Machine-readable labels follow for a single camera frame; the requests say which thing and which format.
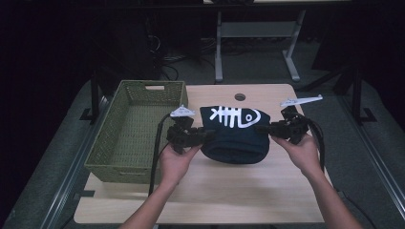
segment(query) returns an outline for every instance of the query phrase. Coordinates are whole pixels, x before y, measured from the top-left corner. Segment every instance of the fish skeleton logo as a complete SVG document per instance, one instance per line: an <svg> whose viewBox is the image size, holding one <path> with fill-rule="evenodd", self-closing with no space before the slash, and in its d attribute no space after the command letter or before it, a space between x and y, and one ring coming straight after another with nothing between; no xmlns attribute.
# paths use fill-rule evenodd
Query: fish skeleton logo
<svg viewBox="0 0 405 229"><path fill-rule="evenodd" d="M260 121L260 113L257 110L254 109L244 109L244 115L245 115L245 120L243 123L241 108L228 108L228 107L223 107L219 106L218 111L215 109L211 109L212 116L209 117L210 120L213 120L216 116L218 116L218 119L220 123L223 123L223 118L224 118L224 126L227 126L229 124L230 128L233 128L235 125L235 117L238 120L238 127L239 128L247 128L258 121Z"/></svg>

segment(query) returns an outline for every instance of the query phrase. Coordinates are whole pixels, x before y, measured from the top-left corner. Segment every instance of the wicker basket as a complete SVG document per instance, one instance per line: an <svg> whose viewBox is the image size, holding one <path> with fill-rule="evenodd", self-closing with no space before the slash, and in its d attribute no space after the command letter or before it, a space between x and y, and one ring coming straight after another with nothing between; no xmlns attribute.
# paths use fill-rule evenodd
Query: wicker basket
<svg viewBox="0 0 405 229"><path fill-rule="evenodd" d="M121 81L85 167L104 182L149 183L158 124L181 104L188 104L184 82ZM164 122L160 151L173 123L170 118Z"/></svg>

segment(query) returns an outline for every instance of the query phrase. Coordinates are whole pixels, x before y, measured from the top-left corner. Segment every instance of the circular hole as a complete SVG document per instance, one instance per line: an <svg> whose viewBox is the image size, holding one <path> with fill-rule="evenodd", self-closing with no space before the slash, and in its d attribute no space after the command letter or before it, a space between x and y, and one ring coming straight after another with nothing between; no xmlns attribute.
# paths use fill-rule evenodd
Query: circular hole
<svg viewBox="0 0 405 229"><path fill-rule="evenodd" d="M244 101L246 96L244 94L235 94L235 99L238 101Z"/></svg>

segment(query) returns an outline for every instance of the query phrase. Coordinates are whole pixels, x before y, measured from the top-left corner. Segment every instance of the dark background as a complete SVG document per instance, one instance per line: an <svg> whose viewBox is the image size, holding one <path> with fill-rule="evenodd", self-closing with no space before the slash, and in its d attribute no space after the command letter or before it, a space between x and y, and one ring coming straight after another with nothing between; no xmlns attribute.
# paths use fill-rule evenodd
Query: dark background
<svg viewBox="0 0 405 229"><path fill-rule="evenodd" d="M3 0L0 4L2 224L75 95L92 74L96 71L100 78L110 79L103 85L108 93L121 78L159 77L159 63L147 47L143 26L147 14L106 16L77 10L70 1ZM309 10L300 35L304 40L322 40L315 69L333 71L348 59L360 59L364 78L378 90L402 128L403 11L402 1L385 1L377 7ZM319 16L328 20L320 23ZM210 24L215 25L215 20L212 12L183 12L175 17L162 13L153 29L165 44L199 55L198 39L215 31ZM135 29L127 31L129 25L136 25Z"/></svg>

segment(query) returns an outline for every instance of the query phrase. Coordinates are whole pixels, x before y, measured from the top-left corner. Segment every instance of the human hand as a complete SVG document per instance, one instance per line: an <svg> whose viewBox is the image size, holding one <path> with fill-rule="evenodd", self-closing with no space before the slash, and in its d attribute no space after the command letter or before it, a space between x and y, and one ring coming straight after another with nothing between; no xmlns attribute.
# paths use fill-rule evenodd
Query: human hand
<svg viewBox="0 0 405 229"><path fill-rule="evenodd" d="M297 145L275 136L271 138L287 151L292 163L301 170L304 176L309 177L315 173L322 173L316 142L311 135L305 134Z"/></svg>
<svg viewBox="0 0 405 229"><path fill-rule="evenodd" d="M201 147L202 145L191 147L180 155L173 149L173 145L169 143L160 155L161 183L177 185L187 173L191 159Z"/></svg>

